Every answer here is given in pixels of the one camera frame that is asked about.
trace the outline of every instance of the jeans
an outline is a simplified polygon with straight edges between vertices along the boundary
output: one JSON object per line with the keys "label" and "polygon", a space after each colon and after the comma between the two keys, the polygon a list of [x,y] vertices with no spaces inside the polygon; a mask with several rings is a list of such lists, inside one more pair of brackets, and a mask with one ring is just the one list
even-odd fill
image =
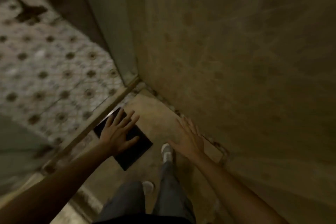
{"label": "jeans", "polygon": [[[162,165],[160,191],[152,214],[183,217],[196,224],[193,205],[183,191],[174,169],[172,162],[167,161]],[[114,197],[104,205],[95,222],[138,213],[145,213],[142,184],[127,182],[121,185]]]}

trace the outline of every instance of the shoe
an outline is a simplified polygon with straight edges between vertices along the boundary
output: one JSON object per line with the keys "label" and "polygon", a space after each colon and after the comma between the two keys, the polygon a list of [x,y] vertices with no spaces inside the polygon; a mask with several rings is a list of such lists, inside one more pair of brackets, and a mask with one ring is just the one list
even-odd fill
{"label": "shoe", "polygon": [[141,184],[142,184],[143,192],[145,193],[145,195],[153,193],[153,191],[155,189],[154,183],[152,183],[150,181],[144,181]]}
{"label": "shoe", "polygon": [[169,145],[169,143],[165,143],[161,147],[162,161],[166,163],[167,161],[174,162],[174,149]]}

